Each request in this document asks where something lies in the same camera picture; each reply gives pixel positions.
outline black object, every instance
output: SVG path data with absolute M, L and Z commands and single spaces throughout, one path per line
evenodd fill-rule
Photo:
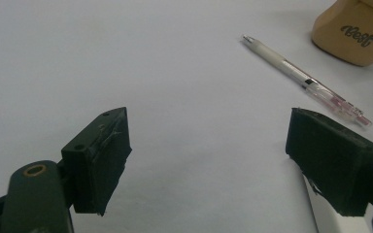
M 62 149 L 59 163 L 13 173 L 0 198 L 0 232 L 73 232 L 71 205 L 104 215 L 130 153 L 126 108 L 100 115 Z
M 321 114 L 292 109 L 286 146 L 313 189 L 342 216 L 373 205 L 373 143 Z

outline white pen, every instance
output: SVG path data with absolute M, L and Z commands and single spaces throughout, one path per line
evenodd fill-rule
M 354 121 L 361 126 L 368 127 L 372 124 L 369 119 L 363 116 L 363 112 L 360 109 L 356 108 L 337 93 L 303 72 L 275 51 L 263 45 L 259 40 L 244 35 L 243 43 L 251 51 L 268 61 L 275 68 L 290 76 L 293 80 L 304 87 L 308 94 L 312 95 L 315 99 L 327 106 L 333 113 L 346 120 Z

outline screw hole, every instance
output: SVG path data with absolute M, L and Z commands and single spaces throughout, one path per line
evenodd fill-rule
M 23 171 L 23 175 L 25 177 L 36 177 L 36 176 L 41 175 L 45 171 L 47 171 L 47 166 L 43 164 L 37 164 L 37 165 L 28 167 L 25 171 Z
M 84 149 L 84 148 L 85 148 L 85 146 L 82 145 L 82 144 L 76 145 L 76 146 L 74 147 L 75 150 L 82 150 L 82 149 Z

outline pen tip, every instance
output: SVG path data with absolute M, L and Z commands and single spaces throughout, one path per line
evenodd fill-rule
M 244 40 L 245 43 L 250 43 L 250 44 L 252 44 L 253 41 L 254 41 L 254 38 L 252 38 L 252 37 L 250 37 L 248 35 L 245 35 L 245 34 L 242 35 L 242 39 Z

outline dark green plastic part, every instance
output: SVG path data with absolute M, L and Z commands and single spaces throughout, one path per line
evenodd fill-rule
M 76 213 L 104 215 L 131 151 L 126 108 L 101 114 L 62 149 L 77 188 Z
M 373 179 L 373 143 L 321 114 L 292 109 L 287 154 L 342 216 L 363 216 Z
M 56 163 L 39 161 L 11 176 L 0 233 L 73 232 Z

